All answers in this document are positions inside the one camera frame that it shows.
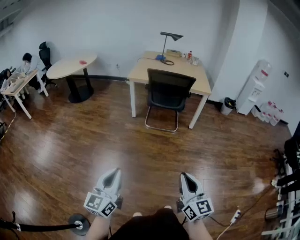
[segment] blue object on desk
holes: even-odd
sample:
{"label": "blue object on desk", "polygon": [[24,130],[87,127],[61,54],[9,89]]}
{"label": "blue object on desk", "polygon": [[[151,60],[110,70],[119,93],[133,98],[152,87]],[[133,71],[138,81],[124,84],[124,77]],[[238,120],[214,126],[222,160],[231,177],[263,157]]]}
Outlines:
{"label": "blue object on desk", "polygon": [[159,60],[159,61],[161,61],[161,60],[165,60],[165,56],[164,56],[164,55],[161,55],[161,54],[159,54],[159,55],[157,55],[157,56],[156,56],[155,60]]}

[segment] white shirt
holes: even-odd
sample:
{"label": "white shirt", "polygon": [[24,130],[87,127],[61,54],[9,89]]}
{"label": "white shirt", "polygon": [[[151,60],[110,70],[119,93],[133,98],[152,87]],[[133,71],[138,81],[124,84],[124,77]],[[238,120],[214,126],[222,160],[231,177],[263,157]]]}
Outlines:
{"label": "white shirt", "polygon": [[33,70],[38,70],[39,76],[42,77],[47,72],[46,70],[42,71],[45,68],[45,64],[38,56],[35,55],[31,55],[31,56],[32,58],[31,58],[30,68],[25,73],[31,72]]}

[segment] black trash bag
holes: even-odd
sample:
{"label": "black trash bag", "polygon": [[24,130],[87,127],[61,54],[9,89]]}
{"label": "black trash bag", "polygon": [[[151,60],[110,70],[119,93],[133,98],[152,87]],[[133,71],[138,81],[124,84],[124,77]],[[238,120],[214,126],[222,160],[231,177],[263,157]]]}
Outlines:
{"label": "black trash bag", "polygon": [[230,108],[230,109],[234,109],[235,108],[235,100],[232,100],[229,97],[225,97],[224,99],[224,104],[226,107]]}

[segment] power socket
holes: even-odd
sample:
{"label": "power socket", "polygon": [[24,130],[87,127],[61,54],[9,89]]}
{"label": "power socket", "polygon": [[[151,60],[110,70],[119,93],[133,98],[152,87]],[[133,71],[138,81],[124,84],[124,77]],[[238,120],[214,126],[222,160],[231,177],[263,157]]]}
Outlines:
{"label": "power socket", "polygon": [[234,216],[230,220],[230,224],[234,224],[236,220],[240,218],[240,216],[241,216],[240,210],[237,209]]}

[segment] oval wooden tabletop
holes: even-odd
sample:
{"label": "oval wooden tabletop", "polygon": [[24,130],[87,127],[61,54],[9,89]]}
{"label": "oval wooden tabletop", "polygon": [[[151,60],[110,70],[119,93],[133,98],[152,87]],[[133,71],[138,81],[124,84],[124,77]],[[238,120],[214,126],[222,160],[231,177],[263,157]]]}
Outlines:
{"label": "oval wooden tabletop", "polygon": [[74,58],[61,59],[47,71],[47,77],[49,79],[59,79],[66,76],[70,76],[80,70],[86,68],[89,64],[93,63],[97,58],[97,54],[91,53]]}

